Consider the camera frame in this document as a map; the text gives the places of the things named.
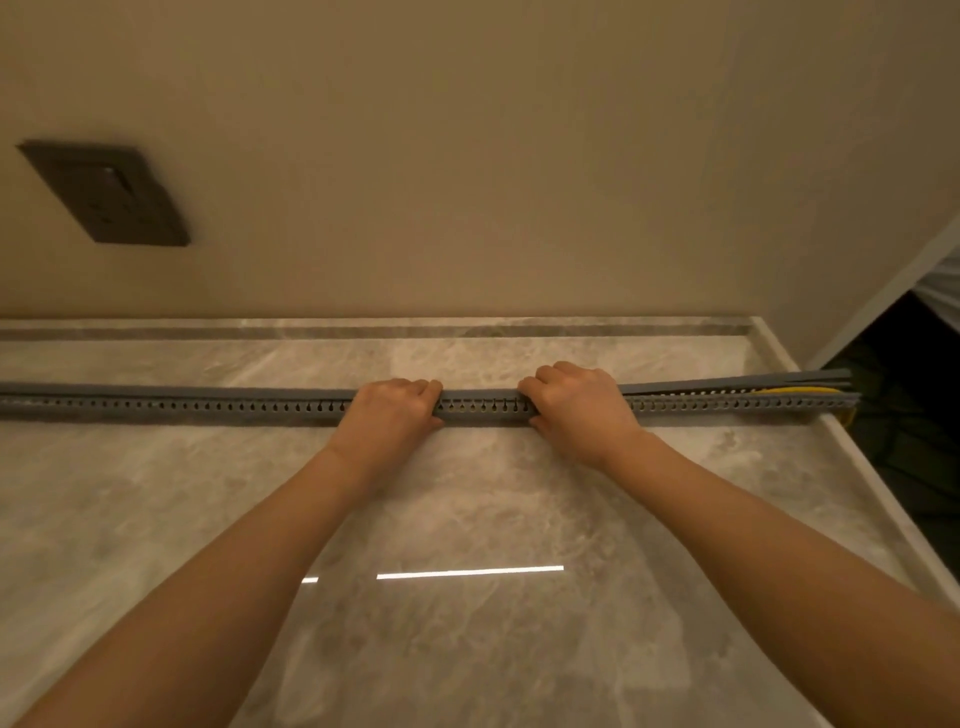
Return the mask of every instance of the forearm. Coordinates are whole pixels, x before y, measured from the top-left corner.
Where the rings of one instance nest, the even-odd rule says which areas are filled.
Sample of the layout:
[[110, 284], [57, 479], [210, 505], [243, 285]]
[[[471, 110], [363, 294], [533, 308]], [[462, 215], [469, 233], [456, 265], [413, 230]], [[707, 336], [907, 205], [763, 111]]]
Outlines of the forearm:
[[352, 506], [352, 478], [318, 454], [134, 607], [17, 725], [227, 725]]
[[643, 433], [610, 475], [837, 728], [956, 725], [960, 620]]

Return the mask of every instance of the electrical outlet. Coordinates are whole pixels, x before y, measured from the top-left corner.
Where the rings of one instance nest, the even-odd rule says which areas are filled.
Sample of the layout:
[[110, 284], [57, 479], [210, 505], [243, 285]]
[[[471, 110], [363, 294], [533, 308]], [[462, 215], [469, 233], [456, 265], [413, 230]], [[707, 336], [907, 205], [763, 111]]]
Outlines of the electrical outlet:
[[137, 150], [44, 141], [25, 141], [18, 149], [98, 243], [190, 242], [170, 196]]

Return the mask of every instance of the marble floor border strip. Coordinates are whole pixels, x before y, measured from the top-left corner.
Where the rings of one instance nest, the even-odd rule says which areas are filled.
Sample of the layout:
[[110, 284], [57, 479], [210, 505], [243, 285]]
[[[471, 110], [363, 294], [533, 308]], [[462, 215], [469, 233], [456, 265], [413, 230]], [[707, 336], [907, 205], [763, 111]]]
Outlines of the marble floor border strip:
[[0, 320], [0, 341], [744, 336], [748, 317]]

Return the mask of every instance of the wrist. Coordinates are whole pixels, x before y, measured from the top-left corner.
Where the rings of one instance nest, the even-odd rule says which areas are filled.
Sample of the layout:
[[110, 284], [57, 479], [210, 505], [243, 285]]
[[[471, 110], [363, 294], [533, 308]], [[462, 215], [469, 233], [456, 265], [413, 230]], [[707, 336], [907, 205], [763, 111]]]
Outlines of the wrist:
[[328, 492], [346, 510], [353, 510], [371, 489], [372, 477], [331, 448], [310, 458], [298, 475], [311, 481], [312, 487]]
[[637, 460], [642, 462], [653, 456], [658, 447], [665, 447], [664, 442], [657, 435], [638, 427], [621, 438], [600, 470], [611, 480], [621, 482], [624, 475], [636, 467]]

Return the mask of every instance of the hand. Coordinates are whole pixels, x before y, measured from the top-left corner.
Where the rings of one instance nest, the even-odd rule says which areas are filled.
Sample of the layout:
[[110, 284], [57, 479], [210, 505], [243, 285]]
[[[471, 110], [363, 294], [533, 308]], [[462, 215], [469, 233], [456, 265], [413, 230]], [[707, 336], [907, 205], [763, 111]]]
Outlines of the hand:
[[398, 469], [431, 432], [444, 426], [432, 415], [444, 386], [434, 379], [391, 379], [365, 384], [326, 444], [365, 486]]
[[644, 430], [613, 377], [568, 361], [537, 369], [517, 389], [537, 406], [531, 418], [547, 442], [585, 465], [607, 472], [613, 459]]

